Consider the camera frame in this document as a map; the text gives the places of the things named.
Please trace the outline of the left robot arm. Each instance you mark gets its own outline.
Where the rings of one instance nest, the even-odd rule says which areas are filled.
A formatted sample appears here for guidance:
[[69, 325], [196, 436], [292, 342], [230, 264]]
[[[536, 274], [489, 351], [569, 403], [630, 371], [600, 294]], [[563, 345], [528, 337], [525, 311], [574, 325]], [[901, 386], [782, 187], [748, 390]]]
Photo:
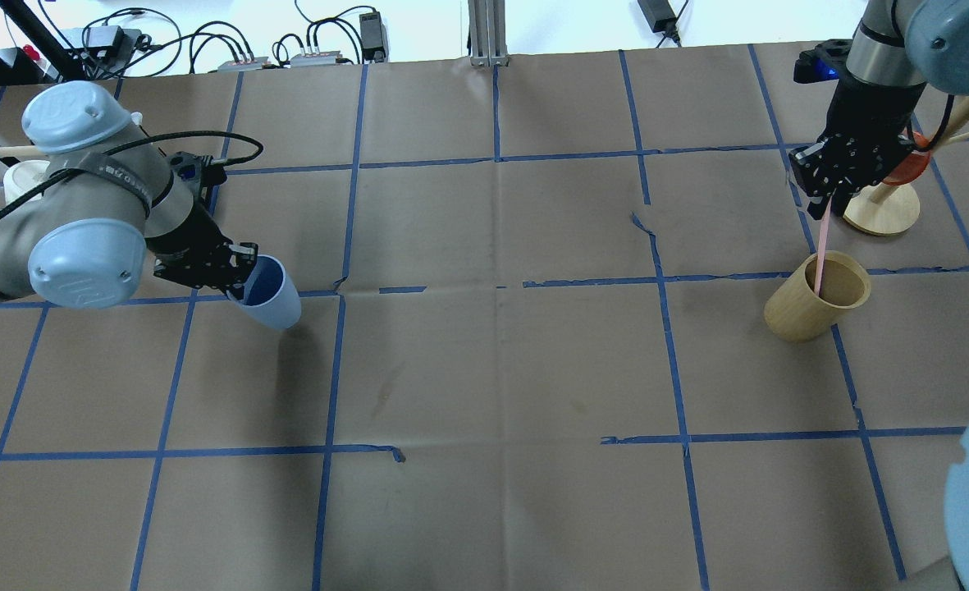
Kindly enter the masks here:
[[224, 163], [166, 156], [98, 84], [72, 81], [35, 96], [22, 115], [44, 154], [43, 179], [0, 208], [0, 303], [40, 296], [67, 308], [131, 299], [145, 258], [159, 279], [240, 299], [258, 246], [225, 236], [203, 193]]

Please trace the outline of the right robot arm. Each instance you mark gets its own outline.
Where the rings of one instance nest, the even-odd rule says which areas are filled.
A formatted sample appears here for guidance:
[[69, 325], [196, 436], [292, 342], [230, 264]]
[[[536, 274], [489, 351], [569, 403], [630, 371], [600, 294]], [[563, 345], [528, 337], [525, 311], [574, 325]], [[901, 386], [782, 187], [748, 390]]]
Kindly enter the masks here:
[[825, 128], [788, 157], [807, 213], [840, 217], [921, 150], [907, 127], [927, 86], [969, 96], [969, 1], [871, 1], [852, 38], [800, 53], [794, 79], [836, 82]]

